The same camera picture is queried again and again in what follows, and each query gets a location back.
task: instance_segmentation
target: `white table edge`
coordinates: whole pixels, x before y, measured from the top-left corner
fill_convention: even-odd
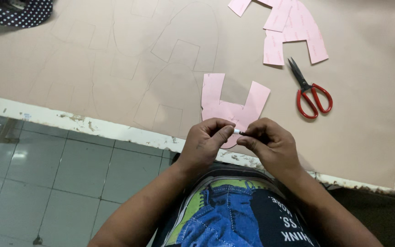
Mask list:
[[[178,153],[182,151],[185,143],[184,139],[156,132],[141,130],[123,124],[81,115],[74,115],[63,111],[51,110],[45,107],[29,105],[4,98],[0,98],[0,116],[54,126],[70,131],[98,135],[120,141],[128,141],[159,149],[168,149]],[[219,150],[216,160],[235,165],[264,169],[258,158],[230,152],[224,149]],[[308,171],[308,173],[322,183],[334,184],[345,188],[360,188],[377,193],[395,194],[395,188],[361,183],[312,171]]]

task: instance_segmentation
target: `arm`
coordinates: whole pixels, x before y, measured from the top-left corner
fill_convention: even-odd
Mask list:
[[[233,134],[234,126],[219,118],[193,126],[178,161],[124,202],[88,247],[146,246],[161,215],[188,183],[213,163],[219,148]]]
[[[246,146],[260,159],[269,173],[282,182],[304,203],[303,216],[315,233],[335,246],[382,246],[377,238],[337,202],[300,165],[293,136],[267,118],[248,126],[248,136],[237,143]]]

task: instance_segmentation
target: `left hand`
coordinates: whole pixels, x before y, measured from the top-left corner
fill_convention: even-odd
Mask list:
[[[198,174],[216,159],[220,147],[233,134],[235,123],[221,118],[210,118],[190,128],[178,165],[187,173]]]

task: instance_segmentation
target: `red scissors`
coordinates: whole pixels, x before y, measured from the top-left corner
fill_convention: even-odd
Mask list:
[[[309,89],[313,94],[313,98],[315,99],[316,105],[318,106],[318,108],[320,109],[320,111],[322,113],[327,113],[330,110],[332,110],[333,99],[332,99],[332,96],[330,96],[330,93],[328,93],[324,88],[316,85],[315,83],[313,83],[312,85],[309,85],[306,82],[306,80],[304,79],[303,74],[301,74],[301,71],[298,68],[297,64],[295,63],[294,59],[293,58],[291,58],[291,59],[292,59],[292,62],[288,59],[289,64],[291,65],[292,72],[294,73],[295,78],[297,78],[297,81],[301,86],[301,89],[298,90],[298,93],[297,93],[297,107],[298,107],[298,111],[301,113],[301,115],[303,115],[304,117],[309,118],[309,119],[315,119],[318,116],[318,110],[316,109],[315,105],[312,103],[312,101],[307,97],[307,95],[305,93]],[[318,98],[318,94],[316,93],[315,88],[318,89],[319,91],[323,92],[326,95],[327,100],[329,101],[329,107],[326,110],[324,110],[323,106],[321,105],[320,99]],[[313,115],[307,115],[301,108],[301,95],[303,95],[303,98],[307,101],[310,108],[313,110]]]

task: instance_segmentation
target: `scissors handle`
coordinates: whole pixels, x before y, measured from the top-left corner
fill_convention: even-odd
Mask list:
[[[332,110],[332,107],[333,107],[333,99],[332,99],[332,96],[330,96],[330,93],[327,92],[324,88],[322,88],[322,87],[316,85],[315,83],[313,83],[312,86],[313,86],[313,87],[310,89],[310,91],[312,91],[313,98],[315,99],[316,105],[317,105],[318,108],[320,109],[320,112],[322,112],[322,113],[327,113],[327,112],[329,112],[330,110]],[[323,106],[321,105],[320,99],[318,98],[318,94],[316,94],[315,88],[317,88],[319,91],[323,92],[323,93],[326,95],[327,100],[329,101],[329,107],[327,108],[327,110],[324,110]]]
[[[320,99],[318,98],[318,94],[316,93],[316,89],[315,89],[315,88],[317,88],[318,90],[320,90],[321,92],[323,92],[323,93],[326,95],[327,100],[328,100],[328,102],[329,102],[329,107],[328,107],[326,110],[324,110],[323,106],[321,105]],[[315,99],[316,105],[318,106],[318,108],[320,109],[320,111],[321,111],[322,113],[327,113],[327,112],[329,112],[330,110],[332,110],[332,107],[333,107],[333,99],[332,99],[332,97],[330,96],[330,93],[329,93],[329,92],[327,92],[324,88],[322,88],[322,87],[316,85],[315,83],[312,84],[312,88],[310,88],[310,91],[312,91],[313,98]],[[303,95],[303,98],[304,98],[304,99],[306,100],[306,102],[309,104],[310,108],[311,108],[312,111],[313,111],[313,115],[307,115],[307,114],[303,111],[303,109],[301,108],[301,95]],[[298,107],[298,110],[299,110],[299,112],[301,113],[301,115],[303,115],[305,118],[308,118],[308,119],[315,119],[315,118],[318,116],[318,110],[316,109],[315,105],[312,103],[312,101],[309,99],[309,97],[307,97],[307,95],[306,95],[305,92],[304,92],[304,93],[301,93],[301,90],[298,90],[298,92],[297,92],[297,107]]]
[[[303,95],[303,98],[307,101],[310,108],[313,110],[313,115],[307,115],[301,108],[301,95]],[[312,103],[312,101],[309,99],[309,97],[307,97],[306,93],[301,93],[301,90],[298,90],[298,92],[297,92],[297,107],[298,107],[298,111],[305,118],[315,119],[318,116],[318,110],[316,109],[315,105]]]

